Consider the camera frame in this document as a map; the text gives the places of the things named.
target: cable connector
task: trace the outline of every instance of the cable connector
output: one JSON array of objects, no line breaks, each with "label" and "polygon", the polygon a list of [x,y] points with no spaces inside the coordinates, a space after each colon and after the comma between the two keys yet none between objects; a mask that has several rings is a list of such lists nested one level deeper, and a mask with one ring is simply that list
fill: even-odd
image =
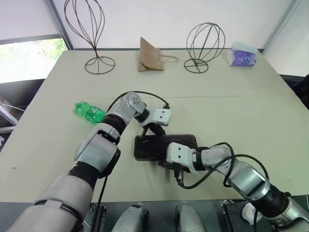
[{"label": "cable connector", "polygon": [[182,166],[179,163],[173,163],[172,164],[173,170],[174,170],[174,177],[179,180],[179,175],[182,170]]},{"label": "cable connector", "polygon": [[291,193],[289,193],[289,192],[285,192],[284,194],[285,194],[287,197],[292,197]]},{"label": "cable connector", "polygon": [[166,104],[163,106],[163,109],[169,109],[169,108],[170,108],[170,106],[169,106],[168,103],[166,103]]},{"label": "cable connector", "polygon": [[201,151],[207,150],[207,149],[209,149],[209,147],[207,147],[207,146],[199,146],[199,147],[197,148],[197,151],[201,152]]}]

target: window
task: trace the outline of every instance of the window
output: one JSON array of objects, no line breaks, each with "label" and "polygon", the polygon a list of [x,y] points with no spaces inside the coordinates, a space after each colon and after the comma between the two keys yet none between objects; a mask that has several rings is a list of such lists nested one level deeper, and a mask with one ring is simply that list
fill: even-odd
[{"label": "window", "polygon": [[63,39],[0,45],[0,83],[45,79],[65,50]]}]

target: black cable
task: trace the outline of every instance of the black cable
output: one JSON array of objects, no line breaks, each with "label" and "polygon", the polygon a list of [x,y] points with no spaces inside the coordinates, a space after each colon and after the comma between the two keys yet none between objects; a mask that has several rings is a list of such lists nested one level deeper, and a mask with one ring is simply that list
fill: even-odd
[{"label": "black cable", "polygon": [[[155,94],[153,94],[153,93],[149,93],[149,92],[145,92],[145,91],[129,91],[129,92],[143,93],[143,94],[148,94],[148,95],[154,96],[154,97],[160,99],[161,101],[163,101],[163,102],[165,103],[165,106],[164,106],[164,107],[165,107],[166,109],[169,109],[169,103],[168,103],[166,100],[164,100],[163,98],[161,98],[161,97],[159,97],[159,96],[157,96],[157,95],[155,95]],[[118,99],[120,99],[122,96],[126,95],[126,94],[129,93],[129,92],[125,92],[125,93],[122,93],[121,95],[119,95],[119,96],[111,103],[111,105],[110,105],[110,107],[108,107],[107,111],[109,111],[109,110],[111,109],[112,105],[114,105],[115,102],[118,101]]]},{"label": "black cable", "polygon": [[233,155],[233,156],[229,156],[229,157],[226,157],[225,159],[221,160],[219,163],[217,163],[209,172],[206,173],[206,175],[204,175],[200,180],[198,180],[195,184],[193,185],[190,185],[190,186],[185,186],[181,183],[181,181],[176,178],[177,180],[177,183],[180,187],[182,187],[183,189],[194,189],[195,187],[199,186],[204,180],[206,180],[214,171],[217,170],[217,168],[219,166],[221,166],[224,162],[226,162],[227,160],[230,160],[230,159],[235,159],[237,157],[246,157],[246,158],[250,158],[252,160],[254,160],[255,162],[257,162],[261,168],[263,169],[264,173],[265,173],[265,177],[266,179],[269,179],[269,176],[268,176],[268,172],[266,170],[266,168],[264,167],[264,165],[258,160],[256,159],[255,157],[253,156],[249,156],[249,155],[244,155],[244,154],[238,154],[238,155]]},{"label": "black cable", "polygon": [[94,229],[96,227],[98,210],[99,210],[100,205],[101,205],[102,196],[103,196],[103,193],[104,193],[104,190],[105,190],[105,186],[106,186],[106,182],[107,182],[107,177],[108,177],[108,175],[104,179],[104,183],[103,183],[103,186],[102,186],[102,189],[101,189],[101,193],[100,193],[100,196],[98,198],[98,203],[97,203],[97,206],[96,206],[96,210],[95,210],[95,213],[94,213],[93,218],[92,218],[90,232],[94,232]]},{"label": "black cable", "polygon": [[257,232],[257,214],[258,214],[259,211],[257,211],[257,209],[255,209],[255,212],[254,212],[254,218],[253,218],[253,227],[254,227],[254,232]]}]

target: silver robot arm segment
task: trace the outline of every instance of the silver robot arm segment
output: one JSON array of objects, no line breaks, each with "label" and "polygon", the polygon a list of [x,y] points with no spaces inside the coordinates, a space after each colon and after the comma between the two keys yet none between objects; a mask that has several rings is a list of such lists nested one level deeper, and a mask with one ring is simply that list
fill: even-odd
[{"label": "silver robot arm segment", "polygon": [[117,220],[112,232],[143,232],[149,211],[142,203],[131,205]]},{"label": "silver robot arm segment", "polygon": [[[217,145],[202,151],[190,149],[177,143],[168,147],[167,161],[187,167],[190,172],[211,170],[219,162],[231,156],[226,145]],[[227,175],[231,160],[225,161],[217,168],[217,172]],[[268,179],[263,177],[251,165],[234,159],[234,166],[228,178],[230,185],[279,231],[303,231],[296,228],[306,228],[309,231],[309,214],[291,197],[280,192]]]},{"label": "silver robot arm segment", "polygon": [[187,202],[176,206],[175,215],[177,232],[207,232],[202,218]]},{"label": "silver robot arm segment", "polygon": [[[76,163],[67,175],[59,177],[17,219],[9,232],[80,231],[98,178],[108,176],[120,157],[117,144],[132,118],[140,123],[149,119],[146,104],[135,92],[120,98],[77,149]],[[169,116],[159,117],[167,125]]]}]

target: green plastic bottle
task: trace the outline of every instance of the green plastic bottle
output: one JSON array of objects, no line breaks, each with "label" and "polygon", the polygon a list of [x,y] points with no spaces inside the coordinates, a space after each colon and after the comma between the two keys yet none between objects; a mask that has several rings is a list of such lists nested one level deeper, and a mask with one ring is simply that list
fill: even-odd
[{"label": "green plastic bottle", "polygon": [[92,106],[85,101],[81,101],[75,104],[75,109],[73,112],[80,116],[85,118],[86,120],[97,124],[103,120],[105,117],[105,111],[101,110],[95,106]]}]

